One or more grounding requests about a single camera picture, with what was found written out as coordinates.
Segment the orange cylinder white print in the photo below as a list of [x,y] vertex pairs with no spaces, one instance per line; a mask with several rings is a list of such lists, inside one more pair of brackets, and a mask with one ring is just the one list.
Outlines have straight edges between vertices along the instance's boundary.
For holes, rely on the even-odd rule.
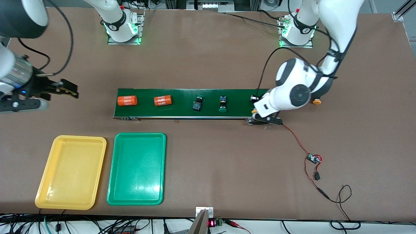
[[136,106],[138,105],[138,99],[135,95],[126,95],[117,97],[117,105],[124,106]]
[[156,96],[154,97],[154,105],[156,107],[172,105],[172,96],[171,95],[163,95],[163,96]]

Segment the green conveyor belt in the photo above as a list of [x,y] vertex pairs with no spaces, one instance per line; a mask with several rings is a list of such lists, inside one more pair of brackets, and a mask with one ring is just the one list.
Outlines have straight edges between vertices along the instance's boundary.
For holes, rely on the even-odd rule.
[[[262,96],[266,89],[118,89],[117,97],[135,95],[136,106],[115,105],[114,119],[244,120],[251,118],[251,95]],[[154,97],[171,95],[172,105],[156,107]],[[203,96],[201,111],[193,111],[197,95]],[[219,112],[220,95],[227,96],[227,112]]]

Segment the yellow plastic tray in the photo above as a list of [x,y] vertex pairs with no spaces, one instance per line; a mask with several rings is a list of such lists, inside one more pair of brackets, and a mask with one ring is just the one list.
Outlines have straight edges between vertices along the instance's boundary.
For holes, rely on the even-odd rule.
[[40,209],[92,208],[106,146],[103,137],[57,136],[51,146],[35,205]]

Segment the white electrical device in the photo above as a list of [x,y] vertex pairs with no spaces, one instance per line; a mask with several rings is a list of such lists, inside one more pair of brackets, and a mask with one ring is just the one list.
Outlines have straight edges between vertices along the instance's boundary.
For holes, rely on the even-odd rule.
[[233,0],[187,0],[186,9],[232,12],[235,5]]

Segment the green plastic tray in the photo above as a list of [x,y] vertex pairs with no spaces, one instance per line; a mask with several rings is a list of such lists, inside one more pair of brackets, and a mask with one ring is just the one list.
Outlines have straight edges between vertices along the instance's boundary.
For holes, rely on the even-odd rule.
[[110,206],[162,203],[166,141],[162,132],[116,135],[107,193]]

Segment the red clip lead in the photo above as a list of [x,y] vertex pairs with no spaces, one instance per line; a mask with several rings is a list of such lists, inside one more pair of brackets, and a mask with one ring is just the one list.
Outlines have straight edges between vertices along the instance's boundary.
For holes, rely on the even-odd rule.
[[226,223],[227,225],[233,227],[233,228],[239,228],[242,230],[245,230],[248,232],[248,234],[252,234],[249,230],[247,230],[246,228],[243,228],[241,225],[237,224],[236,222],[233,222],[229,219],[223,219],[224,223]]

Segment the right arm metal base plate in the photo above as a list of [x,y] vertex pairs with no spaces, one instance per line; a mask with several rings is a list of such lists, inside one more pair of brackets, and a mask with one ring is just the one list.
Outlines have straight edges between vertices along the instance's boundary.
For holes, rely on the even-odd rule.
[[144,29],[145,15],[123,10],[126,13],[126,22],[118,31],[111,31],[106,27],[108,45],[140,45]]

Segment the aluminium frame corner profile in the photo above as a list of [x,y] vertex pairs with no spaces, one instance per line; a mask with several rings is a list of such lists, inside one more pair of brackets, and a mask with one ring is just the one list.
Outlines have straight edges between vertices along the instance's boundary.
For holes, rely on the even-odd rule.
[[394,22],[403,22],[406,15],[412,8],[416,6],[416,0],[407,0],[396,11],[392,12]]

